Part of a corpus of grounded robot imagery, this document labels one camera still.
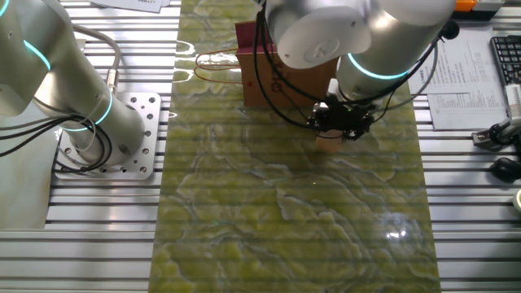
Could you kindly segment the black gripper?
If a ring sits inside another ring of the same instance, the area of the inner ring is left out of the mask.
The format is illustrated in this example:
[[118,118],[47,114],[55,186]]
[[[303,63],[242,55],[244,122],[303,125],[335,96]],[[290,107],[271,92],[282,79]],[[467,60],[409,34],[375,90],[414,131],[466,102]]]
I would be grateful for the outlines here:
[[307,126],[315,132],[325,132],[326,127],[355,127],[343,131],[344,141],[356,141],[370,129],[374,117],[360,108],[315,104],[307,119]]

